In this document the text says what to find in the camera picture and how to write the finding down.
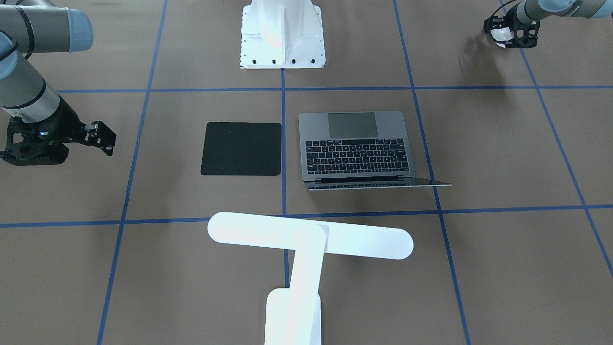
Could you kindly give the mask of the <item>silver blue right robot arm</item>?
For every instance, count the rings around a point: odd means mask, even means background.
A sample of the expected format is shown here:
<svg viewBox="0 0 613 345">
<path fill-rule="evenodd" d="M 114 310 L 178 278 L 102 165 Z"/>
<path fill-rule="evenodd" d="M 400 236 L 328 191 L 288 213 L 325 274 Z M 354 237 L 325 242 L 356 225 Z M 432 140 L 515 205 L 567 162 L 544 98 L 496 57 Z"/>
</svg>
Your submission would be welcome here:
<svg viewBox="0 0 613 345">
<path fill-rule="evenodd" d="M 1 159 L 16 166 L 65 162 L 66 142 L 88 133 L 78 115 L 29 58 L 37 53 L 84 52 L 94 30 L 86 13 L 50 0 L 1 2 L 1 109 L 9 114 Z"/>
</svg>

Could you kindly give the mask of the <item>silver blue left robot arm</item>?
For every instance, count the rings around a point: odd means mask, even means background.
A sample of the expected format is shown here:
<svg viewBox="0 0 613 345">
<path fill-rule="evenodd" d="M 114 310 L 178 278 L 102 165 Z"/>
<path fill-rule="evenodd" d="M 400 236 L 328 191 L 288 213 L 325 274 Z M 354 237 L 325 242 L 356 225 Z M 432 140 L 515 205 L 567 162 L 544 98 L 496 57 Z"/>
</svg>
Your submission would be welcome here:
<svg viewBox="0 0 613 345">
<path fill-rule="evenodd" d="M 533 48 L 538 45 L 540 22 L 548 17 L 611 17 L 611 0 L 520 0 L 506 15 L 484 20 L 484 33 L 502 48 Z"/>
</svg>

